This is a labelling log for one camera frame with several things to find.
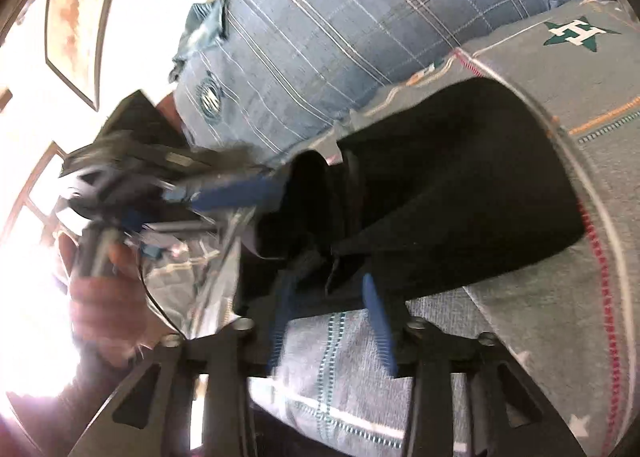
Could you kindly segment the person's left forearm brown sleeve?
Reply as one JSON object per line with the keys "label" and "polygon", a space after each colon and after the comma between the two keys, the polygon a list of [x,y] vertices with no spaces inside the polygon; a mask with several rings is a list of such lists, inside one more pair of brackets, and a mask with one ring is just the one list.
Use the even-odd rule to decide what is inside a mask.
{"label": "person's left forearm brown sleeve", "polygon": [[15,414],[39,454],[67,456],[119,383],[148,353],[137,349],[125,365],[114,367],[96,349],[85,347],[80,351],[75,377],[58,395],[14,395],[11,403]]}

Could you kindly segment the person's left hand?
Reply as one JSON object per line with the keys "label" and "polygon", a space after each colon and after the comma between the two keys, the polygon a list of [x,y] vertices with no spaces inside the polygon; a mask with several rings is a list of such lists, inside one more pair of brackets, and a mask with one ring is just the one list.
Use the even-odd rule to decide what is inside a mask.
{"label": "person's left hand", "polygon": [[114,243],[108,256],[115,275],[70,281],[70,322],[75,335],[104,361],[124,368],[137,349],[152,349],[174,330],[149,308],[134,251]]}

